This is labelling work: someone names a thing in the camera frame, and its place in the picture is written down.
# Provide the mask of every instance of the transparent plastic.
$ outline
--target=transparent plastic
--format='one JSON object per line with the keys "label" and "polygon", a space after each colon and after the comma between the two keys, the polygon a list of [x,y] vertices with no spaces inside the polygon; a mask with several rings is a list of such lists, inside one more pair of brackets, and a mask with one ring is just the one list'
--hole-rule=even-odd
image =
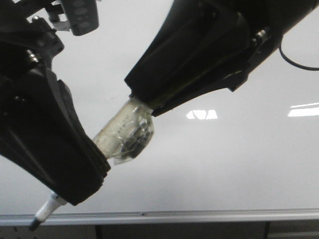
{"label": "transparent plastic", "polygon": [[93,141],[114,164],[136,158],[154,134],[152,110],[135,98],[129,99],[120,111],[101,129]]}

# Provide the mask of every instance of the screw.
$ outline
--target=screw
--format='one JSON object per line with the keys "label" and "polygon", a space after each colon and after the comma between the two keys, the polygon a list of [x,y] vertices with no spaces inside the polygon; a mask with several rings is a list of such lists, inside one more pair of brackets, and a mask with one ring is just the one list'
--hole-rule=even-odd
{"label": "screw", "polygon": [[40,19],[39,16],[34,16],[34,17],[32,18],[32,22],[38,21],[39,19]]}
{"label": "screw", "polygon": [[252,38],[251,41],[252,41],[254,47],[257,46],[257,39],[256,38]]}
{"label": "screw", "polygon": [[262,43],[264,43],[264,42],[266,42],[268,40],[268,34],[263,29],[256,33],[256,37],[261,39]]}
{"label": "screw", "polygon": [[36,62],[36,63],[39,62],[39,59],[31,50],[28,49],[26,52],[29,54],[29,58],[31,61]]}

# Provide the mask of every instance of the marker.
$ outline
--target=marker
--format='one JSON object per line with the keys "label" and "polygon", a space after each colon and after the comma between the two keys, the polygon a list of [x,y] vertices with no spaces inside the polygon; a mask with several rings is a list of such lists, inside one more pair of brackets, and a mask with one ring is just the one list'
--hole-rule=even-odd
{"label": "marker", "polygon": [[65,201],[55,192],[51,191],[49,200],[35,214],[35,217],[29,227],[29,230],[32,232],[35,231],[35,229],[37,229],[41,223],[45,222],[45,220],[55,210],[57,210],[60,206],[64,206],[65,204],[67,204],[67,201]]}

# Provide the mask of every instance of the black cable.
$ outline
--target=black cable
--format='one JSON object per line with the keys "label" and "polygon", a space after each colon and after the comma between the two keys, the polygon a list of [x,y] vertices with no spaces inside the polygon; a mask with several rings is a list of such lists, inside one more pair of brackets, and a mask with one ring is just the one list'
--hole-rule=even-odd
{"label": "black cable", "polygon": [[309,66],[303,66],[303,65],[300,65],[294,61],[292,61],[291,59],[289,59],[284,53],[283,53],[283,50],[281,48],[281,44],[280,44],[280,47],[279,47],[279,52],[281,54],[281,56],[283,57],[283,59],[285,61],[287,61],[289,64],[295,66],[295,67],[298,67],[300,69],[303,69],[303,70],[307,70],[307,71],[319,71],[319,68],[318,67],[309,67]]}

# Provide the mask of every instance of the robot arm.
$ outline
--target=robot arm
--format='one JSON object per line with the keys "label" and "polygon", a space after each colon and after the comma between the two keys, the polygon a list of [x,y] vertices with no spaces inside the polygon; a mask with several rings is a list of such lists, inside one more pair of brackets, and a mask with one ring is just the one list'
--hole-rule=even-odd
{"label": "robot arm", "polygon": [[318,4],[318,0],[175,0],[125,81],[154,116],[211,91],[234,91]]}
{"label": "robot arm", "polygon": [[48,4],[0,1],[0,154],[76,205],[100,188],[110,166],[85,134],[69,89],[51,71],[64,48],[56,31],[43,18],[26,20],[43,7],[37,3]]}

